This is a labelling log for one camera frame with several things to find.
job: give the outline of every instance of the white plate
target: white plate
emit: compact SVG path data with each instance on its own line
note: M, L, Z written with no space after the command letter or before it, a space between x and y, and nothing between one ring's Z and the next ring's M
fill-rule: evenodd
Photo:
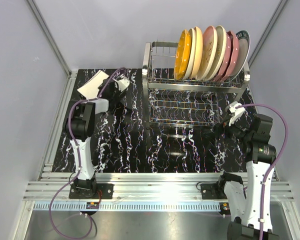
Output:
M225 52L226 52L226 45L227 45L227 32L225 28L221 25L216 26L216 34L217 34L217 45L216 45L216 52L213 59L212 66L210 68L209 73L205 77L205 81L209 81L212 79L221 66L222 61L224 60Z
M245 30L239 31L236 33L236 36L239 40L239 53L238 58L236 60L235 67L230 76L231 79L234 79L239 75L241 70L243 69L249 54L250 49L250 36L249 33Z
M194 68L194 62L195 62L196 41L197 41L196 31L193 28L190 28L189 33L191 36L191 51L190 51L188 66L186 68L183 79L187 79L190 76L192 69Z

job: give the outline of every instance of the stainless steel dish rack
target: stainless steel dish rack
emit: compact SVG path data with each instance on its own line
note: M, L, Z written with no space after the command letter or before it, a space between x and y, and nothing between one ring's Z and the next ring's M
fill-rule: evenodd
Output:
M246 62L241 73L224 82L174 79L177 42L147 42L142 66L145 126L213 127L222 121L217 94L235 93L239 101L246 90L250 71Z

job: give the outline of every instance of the pink plate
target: pink plate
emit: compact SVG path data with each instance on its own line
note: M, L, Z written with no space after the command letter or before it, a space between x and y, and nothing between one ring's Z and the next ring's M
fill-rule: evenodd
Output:
M205 80L205 77L208 75L212 63L214 62L217 44L218 44L218 34L214 26L208 26L203 33L203 50L201 64L199 71L196 75L197 80Z
M224 53L223 61L221 63L221 67L220 67L218 73L216 74L216 76L214 78L215 82L220 81L220 79L222 78L222 75L227 70L228 63L229 63L229 60L230 60L230 56L231 56L231 39L230 39L229 35L226 34L225 53Z
M231 39L231 57L230 57L230 63L223 75L223 77L221 78L221 82L224 82L225 80L227 80L230 75L232 74L233 70L235 69L236 66L236 62L238 59L238 54L239 54L239 40L238 37L236 36L236 34L233 31L228 31L227 32L230 39Z

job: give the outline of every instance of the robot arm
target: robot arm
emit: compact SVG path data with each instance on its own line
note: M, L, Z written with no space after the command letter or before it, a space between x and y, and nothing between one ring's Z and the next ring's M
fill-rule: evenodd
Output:
M105 73L99 74L98 72L89 82L88 84L94 84L95 87L95 96L102 90L102 98L98 98L95 100L90 100L87 102L80 103L72 116L69 116L70 109L77 102L76 100L71 100L68 104L66 118L63 122L63 130L67 133L67 136L70 139L70 143L73 149L78 148L80 159L81 159L81 167L79 167L79 156L78 151L74 150L74 162L75 162L75 173L79 172L77 179L74 180L73 185L71 186L72 192L84 191L89 195L96 193L97 185L95 180L95 169L92 164L91 158L91 136L94 133L95 129L95 115L99 113L107 112L109 109L113 109L125 96L130 81L121 76L119 80L110 80L109 84L104 88L108 78L106 79L98 79L98 76L107 76ZM75 137L72 139L69 132L68 119L71 118L71 130Z
M277 156L276 148L268 144L273 119L255 114L250 128L242 130L233 124L244 112L243 108L236 109L239 105L237 102L230 104L230 118L223 123L222 128L226 136L243 143L248 193L246 197L242 178L235 174L224 173L217 182L217 190L226 195L231 211L232 222L228 226L227 239L252 240L259 239L262 234L264 240L278 240L279 237L272 234L270 218L270 190L274 170L270 172L267 181L263 182L264 175ZM265 185L263 199L262 185ZM260 219L261 205L264 209L263 219ZM263 222L264 232L260 232L260 222Z

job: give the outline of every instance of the black marble surface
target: black marble surface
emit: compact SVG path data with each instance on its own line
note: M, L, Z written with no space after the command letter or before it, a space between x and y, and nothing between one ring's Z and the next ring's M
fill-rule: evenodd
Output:
M108 75L114 69L103 69ZM77 89L86 83L98 69L78 71L73 88L72 100L79 100ZM215 141L209 129L202 127L184 128L168 126L145 127L142 108L142 71L129 69L127 77L131 84L127 95L114 111L100 113L95 118L94 135L91 138L92 163L98 173L212 173L245 172L244 156L241 145L232 139ZM218 101L219 118L225 116L225 107L231 103L233 93L184 93L157 92L160 97L176 96L178 101L188 102L189 98L197 103ZM240 102L252 103L249 89ZM246 108L238 124L248 127L255 113L254 107ZM197 112L180 114L187 121L204 119L216 121L216 115ZM74 172L73 149L64 132L61 133L58 150L55 155L53 172Z

